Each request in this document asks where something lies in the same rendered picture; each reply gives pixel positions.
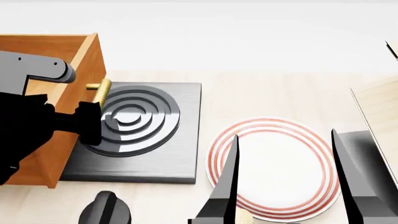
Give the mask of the black stove burner plate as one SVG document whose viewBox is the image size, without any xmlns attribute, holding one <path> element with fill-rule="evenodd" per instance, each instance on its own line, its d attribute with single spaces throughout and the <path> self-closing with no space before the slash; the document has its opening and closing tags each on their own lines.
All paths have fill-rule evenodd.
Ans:
<svg viewBox="0 0 398 224">
<path fill-rule="evenodd" d="M 127 85 L 147 85 L 165 91 L 180 108 L 175 134 L 157 149 L 131 157 L 108 157 L 76 143 L 61 174 L 63 181 L 152 182 L 194 184 L 196 182 L 200 123 L 200 83 L 113 82 L 110 90 Z"/>
</svg>

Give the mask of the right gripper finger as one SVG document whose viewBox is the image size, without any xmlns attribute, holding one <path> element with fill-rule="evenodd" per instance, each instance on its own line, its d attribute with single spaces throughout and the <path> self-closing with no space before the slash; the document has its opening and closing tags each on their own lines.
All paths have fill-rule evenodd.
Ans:
<svg viewBox="0 0 398 224">
<path fill-rule="evenodd" d="M 398 224 L 398 184 L 369 131 L 331 131 L 349 224 Z"/>
<path fill-rule="evenodd" d="M 239 138 L 234 136 L 223 171 L 208 201 L 187 224 L 236 224 Z"/>
</svg>

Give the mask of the white plate with red rings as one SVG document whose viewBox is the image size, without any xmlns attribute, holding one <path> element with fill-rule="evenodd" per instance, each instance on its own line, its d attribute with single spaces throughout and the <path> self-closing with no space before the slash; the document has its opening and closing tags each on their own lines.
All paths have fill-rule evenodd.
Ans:
<svg viewBox="0 0 398 224">
<path fill-rule="evenodd" d="M 239 141 L 237 206 L 268 222 L 301 222 L 330 208 L 340 183 L 330 145 L 287 119 L 260 117 L 225 128 L 210 144 L 205 169 L 212 185 L 232 141 Z"/>
</svg>

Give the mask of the orange wooden drawer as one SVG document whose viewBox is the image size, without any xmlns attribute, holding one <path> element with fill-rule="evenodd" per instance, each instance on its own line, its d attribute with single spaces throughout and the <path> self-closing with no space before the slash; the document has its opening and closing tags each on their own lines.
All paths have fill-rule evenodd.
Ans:
<svg viewBox="0 0 398 224">
<path fill-rule="evenodd" d="M 11 35 L 0 34 L 0 50 L 58 57 L 76 71 L 70 84 L 31 80 L 27 95 L 48 94 L 49 103 L 61 113 L 73 113 L 80 101 L 91 101 L 95 91 L 88 83 L 100 83 L 106 75 L 103 54 L 96 33 L 90 35 Z M 9 185 L 38 185 L 55 188 L 78 139 L 77 134 L 57 131 L 51 140 L 27 156 Z"/>
</svg>

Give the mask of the brass drawer handle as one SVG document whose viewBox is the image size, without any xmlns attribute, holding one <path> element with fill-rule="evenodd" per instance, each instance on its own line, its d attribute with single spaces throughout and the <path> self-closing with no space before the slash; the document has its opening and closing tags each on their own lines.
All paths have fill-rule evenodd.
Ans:
<svg viewBox="0 0 398 224">
<path fill-rule="evenodd" d="M 95 90 L 95 96 L 91 103 L 88 103 L 87 108 L 91 111 L 100 111 L 104 105 L 106 97 L 111 87 L 111 80 L 104 78 L 100 83 L 86 84 L 87 90 Z"/>
</svg>

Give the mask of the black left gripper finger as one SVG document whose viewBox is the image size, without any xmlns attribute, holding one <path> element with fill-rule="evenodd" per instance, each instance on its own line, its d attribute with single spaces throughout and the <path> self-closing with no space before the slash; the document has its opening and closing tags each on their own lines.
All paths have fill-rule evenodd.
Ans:
<svg viewBox="0 0 398 224">
<path fill-rule="evenodd" d="M 101 107 L 100 104 L 81 101 L 75 110 L 78 122 L 80 142 L 86 145 L 101 143 Z"/>
</svg>

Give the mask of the dark thin panel edge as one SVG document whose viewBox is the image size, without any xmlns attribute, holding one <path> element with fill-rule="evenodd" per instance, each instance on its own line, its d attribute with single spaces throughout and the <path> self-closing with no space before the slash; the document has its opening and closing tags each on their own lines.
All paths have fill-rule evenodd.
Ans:
<svg viewBox="0 0 398 224">
<path fill-rule="evenodd" d="M 393 50 L 393 48 L 388 44 L 388 42 L 385 40 L 386 43 L 386 47 L 388 48 L 388 50 L 390 51 L 390 53 L 394 56 L 394 58 L 398 61 L 398 55 L 396 54 L 396 52 Z"/>
</svg>

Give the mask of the dark spiral burner coil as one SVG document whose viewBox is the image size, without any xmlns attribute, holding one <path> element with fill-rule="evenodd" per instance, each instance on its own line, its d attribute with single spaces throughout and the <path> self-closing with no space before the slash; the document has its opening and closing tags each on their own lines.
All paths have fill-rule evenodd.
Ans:
<svg viewBox="0 0 398 224">
<path fill-rule="evenodd" d="M 101 144 L 85 147 L 102 156 L 138 156 L 166 143 L 179 123 L 180 108 L 165 91 L 147 85 L 116 87 L 103 106 Z"/>
</svg>

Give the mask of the black stove knob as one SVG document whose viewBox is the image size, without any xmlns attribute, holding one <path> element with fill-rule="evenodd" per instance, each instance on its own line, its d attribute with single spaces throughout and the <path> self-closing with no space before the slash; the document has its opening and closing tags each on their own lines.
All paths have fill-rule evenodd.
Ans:
<svg viewBox="0 0 398 224">
<path fill-rule="evenodd" d="M 80 214 L 78 224 L 131 224 L 128 205 L 114 192 L 101 191 Z"/>
</svg>

